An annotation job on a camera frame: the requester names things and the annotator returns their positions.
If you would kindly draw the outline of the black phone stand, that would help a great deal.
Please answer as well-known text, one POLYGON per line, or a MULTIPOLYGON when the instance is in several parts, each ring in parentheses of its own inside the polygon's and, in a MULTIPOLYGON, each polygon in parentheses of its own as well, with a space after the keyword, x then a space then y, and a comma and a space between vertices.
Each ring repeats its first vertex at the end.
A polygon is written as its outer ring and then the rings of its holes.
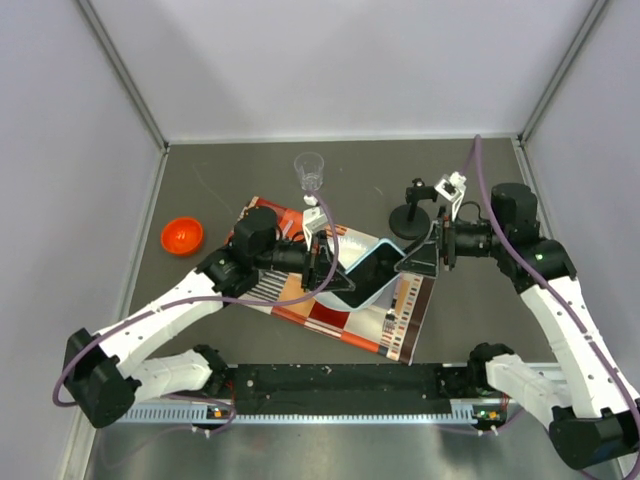
POLYGON ((427 185, 421 178, 414 178, 412 185, 405 190, 405 204, 396 207, 389 216, 389 227, 394 235, 403 240, 416 240, 429 232, 430 217, 419 206, 425 200, 436 202, 438 193, 434 186, 427 185))

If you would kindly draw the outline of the phone with light blue case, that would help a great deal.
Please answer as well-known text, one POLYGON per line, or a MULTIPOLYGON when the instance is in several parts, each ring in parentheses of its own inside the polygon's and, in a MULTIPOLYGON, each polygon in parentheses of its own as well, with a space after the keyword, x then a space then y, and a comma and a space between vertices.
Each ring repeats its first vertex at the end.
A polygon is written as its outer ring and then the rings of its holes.
POLYGON ((346 276, 355 288, 335 291, 334 295, 350 308, 362 307, 397 278, 399 273, 395 266, 404 257, 404 251, 393 242, 380 240, 346 270, 346 276))

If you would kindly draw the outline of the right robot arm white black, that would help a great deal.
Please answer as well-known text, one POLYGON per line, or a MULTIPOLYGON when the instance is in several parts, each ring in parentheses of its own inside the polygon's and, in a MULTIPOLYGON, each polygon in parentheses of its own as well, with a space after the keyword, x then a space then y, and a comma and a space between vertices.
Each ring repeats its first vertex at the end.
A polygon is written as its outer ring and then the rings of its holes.
POLYGON ((434 278, 460 257, 494 259, 537 320, 565 382, 555 384, 504 344, 481 343, 467 361, 468 388, 515 400, 574 470, 638 454, 639 394, 608 352, 566 249, 541 234, 536 195, 524 184, 501 183, 487 200, 477 220, 464 221, 463 185, 415 180, 406 191, 407 218, 423 232, 409 235, 397 271, 434 278))

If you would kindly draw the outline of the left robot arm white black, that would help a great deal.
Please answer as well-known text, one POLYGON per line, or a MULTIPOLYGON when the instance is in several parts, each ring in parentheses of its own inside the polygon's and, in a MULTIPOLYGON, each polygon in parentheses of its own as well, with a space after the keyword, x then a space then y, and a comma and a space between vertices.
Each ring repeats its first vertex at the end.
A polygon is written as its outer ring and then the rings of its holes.
POLYGON ((69 336, 52 394, 55 405, 78 407, 101 429, 149 399, 182 391, 220 394, 227 366, 215 350, 196 346, 164 358, 152 353, 230 304, 255 305, 247 294, 266 271, 301 275, 304 300, 325 289, 353 288, 339 265, 338 232, 324 204, 304 210, 302 232, 301 240, 288 239, 273 209, 246 209, 226 243, 165 294, 110 327, 95 333, 82 328, 69 336), (61 389, 69 401, 61 400, 61 389))

